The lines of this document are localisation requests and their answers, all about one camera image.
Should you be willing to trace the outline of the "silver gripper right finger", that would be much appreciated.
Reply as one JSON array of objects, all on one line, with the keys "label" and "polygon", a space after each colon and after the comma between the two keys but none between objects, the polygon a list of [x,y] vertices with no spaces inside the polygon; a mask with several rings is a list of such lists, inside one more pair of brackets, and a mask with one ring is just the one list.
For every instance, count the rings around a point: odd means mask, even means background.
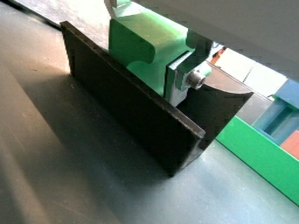
[{"label": "silver gripper right finger", "polygon": [[186,99],[189,89],[198,90],[212,74],[206,59],[212,53],[213,41],[197,31],[189,30],[186,45],[190,50],[166,68],[163,97],[176,107]]}]

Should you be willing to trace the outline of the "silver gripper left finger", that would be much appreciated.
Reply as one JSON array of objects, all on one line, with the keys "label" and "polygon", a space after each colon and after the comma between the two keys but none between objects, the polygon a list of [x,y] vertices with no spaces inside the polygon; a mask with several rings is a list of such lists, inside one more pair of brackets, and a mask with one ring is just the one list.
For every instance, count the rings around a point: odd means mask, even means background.
[{"label": "silver gripper left finger", "polygon": [[130,15],[131,0],[105,0],[107,12],[113,18]]}]

